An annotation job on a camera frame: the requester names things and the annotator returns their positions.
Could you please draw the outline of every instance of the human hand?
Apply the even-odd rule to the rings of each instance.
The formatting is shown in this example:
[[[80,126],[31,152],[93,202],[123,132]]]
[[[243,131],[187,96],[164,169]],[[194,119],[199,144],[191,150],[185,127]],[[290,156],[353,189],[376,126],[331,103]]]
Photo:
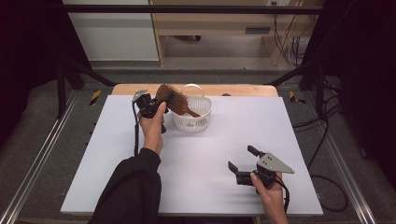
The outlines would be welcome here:
[[[143,130],[143,135],[145,135],[144,147],[153,150],[158,155],[163,149],[163,135],[162,135],[162,125],[163,125],[163,114],[166,110],[166,103],[163,102],[158,107],[157,113],[152,119],[140,118],[140,126]]]
[[[276,173],[276,175],[279,176],[279,178],[282,178],[281,173]],[[269,189],[267,189],[254,173],[250,173],[250,177],[254,187],[256,187],[257,191],[260,193],[262,206],[270,223],[289,223],[283,207],[282,187],[275,182]]]

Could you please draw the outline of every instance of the black sleeve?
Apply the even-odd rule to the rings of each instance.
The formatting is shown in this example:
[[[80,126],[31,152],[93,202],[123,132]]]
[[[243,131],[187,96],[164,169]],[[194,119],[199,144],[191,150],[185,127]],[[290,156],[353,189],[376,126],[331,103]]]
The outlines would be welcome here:
[[[90,224],[155,223],[161,199],[158,154],[142,148],[136,157],[120,162],[110,177]]]

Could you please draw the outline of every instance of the white tabletop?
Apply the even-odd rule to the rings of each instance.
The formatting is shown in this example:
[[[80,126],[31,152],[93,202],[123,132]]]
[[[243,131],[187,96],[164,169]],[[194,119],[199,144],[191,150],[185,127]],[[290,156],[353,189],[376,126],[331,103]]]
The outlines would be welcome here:
[[[208,127],[183,133],[165,115],[167,132],[159,174],[163,192],[161,216],[258,216],[262,203],[253,187],[236,184],[228,161],[252,171],[258,157],[252,145],[271,152],[295,173],[283,174],[290,191],[288,215],[316,216],[323,211],[280,97],[209,96],[213,101]],[[140,146],[143,134],[140,131]],[[91,215],[120,161],[134,154],[132,96],[110,95],[92,134],[61,212]]]

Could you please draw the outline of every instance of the white basket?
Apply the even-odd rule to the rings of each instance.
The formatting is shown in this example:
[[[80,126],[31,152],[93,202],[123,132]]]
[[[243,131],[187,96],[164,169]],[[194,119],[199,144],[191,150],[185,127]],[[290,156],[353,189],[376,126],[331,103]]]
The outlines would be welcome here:
[[[175,125],[183,132],[197,133],[207,127],[210,120],[210,112],[212,110],[212,100],[205,97],[204,90],[198,85],[188,84],[181,89],[188,87],[195,87],[201,90],[202,96],[187,96],[189,102],[189,109],[201,115],[201,117],[194,118],[190,114],[177,115],[172,111],[172,117]]]

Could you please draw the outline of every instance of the hair brush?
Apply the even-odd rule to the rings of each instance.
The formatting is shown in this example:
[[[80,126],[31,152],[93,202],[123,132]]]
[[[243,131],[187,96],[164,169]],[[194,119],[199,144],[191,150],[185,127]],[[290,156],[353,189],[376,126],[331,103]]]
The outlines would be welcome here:
[[[168,100],[164,100],[169,95],[171,95],[171,97]],[[201,115],[189,109],[187,96],[173,86],[162,84],[160,88],[158,88],[155,98],[157,98],[158,101],[166,101],[167,107],[177,115],[181,116],[187,113],[195,118],[201,117]]]

